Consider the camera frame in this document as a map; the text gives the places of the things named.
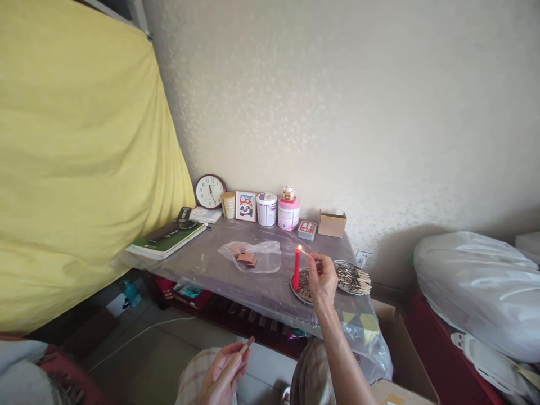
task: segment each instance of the plaid pants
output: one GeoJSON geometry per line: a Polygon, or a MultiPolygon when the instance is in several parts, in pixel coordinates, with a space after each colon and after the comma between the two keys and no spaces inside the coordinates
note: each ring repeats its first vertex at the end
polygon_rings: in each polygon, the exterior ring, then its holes
{"type": "MultiPolygon", "coordinates": [[[[206,349],[191,359],[180,376],[175,405],[195,405],[204,376],[220,350],[220,348],[206,349]]],[[[310,341],[300,355],[292,377],[290,400],[291,405],[336,404],[322,340],[310,341]]],[[[232,398],[231,405],[237,405],[236,394],[232,398]]]]}

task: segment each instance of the textured wallpaper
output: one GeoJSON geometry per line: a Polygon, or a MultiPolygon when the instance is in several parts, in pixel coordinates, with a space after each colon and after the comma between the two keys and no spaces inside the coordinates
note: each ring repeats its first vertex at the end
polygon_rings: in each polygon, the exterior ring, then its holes
{"type": "Polygon", "coordinates": [[[422,236],[540,230],[540,3],[146,1],[193,180],[346,212],[373,280],[422,236]]]}

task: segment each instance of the person's fingers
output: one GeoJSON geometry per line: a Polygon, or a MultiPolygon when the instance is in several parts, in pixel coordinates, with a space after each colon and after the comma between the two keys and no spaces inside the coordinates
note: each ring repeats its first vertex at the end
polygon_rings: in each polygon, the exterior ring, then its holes
{"type": "Polygon", "coordinates": [[[236,372],[235,377],[232,379],[232,382],[231,382],[232,392],[236,392],[236,387],[240,383],[240,380],[242,379],[244,374],[247,373],[247,371],[248,371],[248,364],[246,363],[242,367],[240,367],[240,369],[236,372]]]}
{"type": "Polygon", "coordinates": [[[245,363],[246,361],[248,361],[250,357],[251,357],[251,349],[248,349],[247,352],[245,352],[244,355],[242,356],[242,363],[245,363]]]}
{"type": "Polygon", "coordinates": [[[327,257],[319,253],[310,253],[309,255],[318,262],[322,262],[325,259],[325,257],[327,257]]]}
{"type": "Polygon", "coordinates": [[[313,257],[313,253],[308,256],[308,265],[309,265],[309,278],[313,278],[314,281],[319,280],[319,273],[317,272],[317,263],[313,257]]]}
{"type": "Polygon", "coordinates": [[[334,263],[332,262],[332,258],[330,256],[325,256],[325,258],[322,259],[322,272],[324,274],[328,274],[332,271],[336,271],[334,268],[334,263]]]}
{"type": "Polygon", "coordinates": [[[244,346],[244,344],[242,342],[236,342],[236,343],[232,343],[228,346],[225,346],[223,349],[221,349],[221,352],[225,355],[225,356],[229,356],[233,353],[238,353],[240,351],[240,349],[242,349],[242,347],[244,346]]]}
{"type": "Polygon", "coordinates": [[[214,361],[212,362],[212,365],[204,375],[204,379],[202,380],[201,387],[209,387],[211,384],[218,378],[219,376],[219,370],[223,368],[225,365],[225,361],[227,358],[223,355],[221,351],[215,356],[214,361]]]}
{"type": "Polygon", "coordinates": [[[235,378],[236,372],[240,368],[240,362],[242,356],[239,353],[232,355],[229,363],[223,369],[218,379],[215,381],[214,386],[217,392],[222,392],[227,385],[231,384],[232,380],[235,378]]]}

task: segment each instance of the yellow curtain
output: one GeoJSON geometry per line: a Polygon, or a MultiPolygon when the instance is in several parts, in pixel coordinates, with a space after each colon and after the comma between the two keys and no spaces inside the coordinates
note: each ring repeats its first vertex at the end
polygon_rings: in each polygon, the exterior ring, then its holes
{"type": "Polygon", "coordinates": [[[22,335],[195,199],[146,35],[71,0],[1,3],[0,332],[22,335]]]}

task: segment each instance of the electrical outlet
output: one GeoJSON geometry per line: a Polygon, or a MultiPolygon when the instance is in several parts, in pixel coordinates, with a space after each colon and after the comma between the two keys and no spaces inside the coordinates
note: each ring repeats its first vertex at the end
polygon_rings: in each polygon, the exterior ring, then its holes
{"type": "Polygon", "coordinates": [[[356,261],[358,262],[358,265],[360,266],[360,268],[364,268],[366,263],[367,263],[367,259],[369,259],[372,256],[373,256],[373,253],[368,253],[368,252],[363,252],[362,250],[357,250],[357,252],[356,252],[356,261]]]}

